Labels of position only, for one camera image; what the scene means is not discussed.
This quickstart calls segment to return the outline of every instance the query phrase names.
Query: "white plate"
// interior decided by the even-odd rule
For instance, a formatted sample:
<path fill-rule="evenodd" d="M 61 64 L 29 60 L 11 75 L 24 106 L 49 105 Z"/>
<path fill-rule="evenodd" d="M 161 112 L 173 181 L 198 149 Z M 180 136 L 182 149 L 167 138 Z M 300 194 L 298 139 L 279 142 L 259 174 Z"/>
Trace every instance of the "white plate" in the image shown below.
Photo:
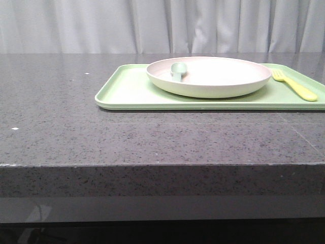
<path fill-rule="evenodd" d="M 171 65 L 185 62 L 182 82 L 172 80 Z M 271 70 L 263 65 L 224 57 L 177 57 L 151 63 L 151 82 L 171 93 L 196 98 L 230 98 L 252 93 L 270 79 Z"/>

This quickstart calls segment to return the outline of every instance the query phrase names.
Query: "curtain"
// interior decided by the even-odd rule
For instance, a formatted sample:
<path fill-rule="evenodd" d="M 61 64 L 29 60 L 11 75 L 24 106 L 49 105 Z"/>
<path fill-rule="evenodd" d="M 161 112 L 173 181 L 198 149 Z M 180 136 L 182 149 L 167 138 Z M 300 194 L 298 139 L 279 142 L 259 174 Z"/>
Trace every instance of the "curtain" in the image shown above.
<path fill-rule="evenodd" d="M 322 52 L 324 0 L 0 0 L 0 53 Z"/>

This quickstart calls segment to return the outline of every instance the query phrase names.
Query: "fork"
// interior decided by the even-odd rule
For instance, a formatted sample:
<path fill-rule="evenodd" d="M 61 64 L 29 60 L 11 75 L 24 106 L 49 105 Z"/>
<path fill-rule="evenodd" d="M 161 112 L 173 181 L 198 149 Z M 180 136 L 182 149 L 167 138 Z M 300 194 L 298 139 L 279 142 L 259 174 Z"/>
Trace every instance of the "fork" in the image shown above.
<path fill-rule="evenodd" d="M 287 77 L 282 70 L 272 69 L 272 77 L 277 81 L 286 82 L 301 98 L 310 102 L 317 100 L 317 95 L 315 93 Z"/>

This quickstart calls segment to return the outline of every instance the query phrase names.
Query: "granite countertop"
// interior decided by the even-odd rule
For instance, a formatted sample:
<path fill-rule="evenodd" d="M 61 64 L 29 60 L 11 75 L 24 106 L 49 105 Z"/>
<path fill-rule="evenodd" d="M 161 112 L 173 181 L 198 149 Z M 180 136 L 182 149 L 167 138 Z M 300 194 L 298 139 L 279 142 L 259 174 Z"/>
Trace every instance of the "granite countertop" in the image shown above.
<path fill-rule="evenodd" d="M 325 83 L 324 53 L 203 54 Z M 321 111 L 108 111 L 124 64 L 184 54 L 1 54 L 0 197 L 324 195 Z"/>

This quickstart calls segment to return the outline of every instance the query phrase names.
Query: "gray countertop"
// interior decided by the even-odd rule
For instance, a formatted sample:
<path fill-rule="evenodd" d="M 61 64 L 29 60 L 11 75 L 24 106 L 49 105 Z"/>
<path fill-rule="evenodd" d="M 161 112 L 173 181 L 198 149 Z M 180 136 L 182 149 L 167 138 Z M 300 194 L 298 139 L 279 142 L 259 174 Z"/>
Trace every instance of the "gray countertop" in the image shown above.
<path fill-rule="evenodd" d="M 203 55 L 325 83 L 324 53 Z M 325 194 L 324 112 L 96 105 L 118 66 L 176 56 L 186 55 L 1 54 L 0 197 Z"/>

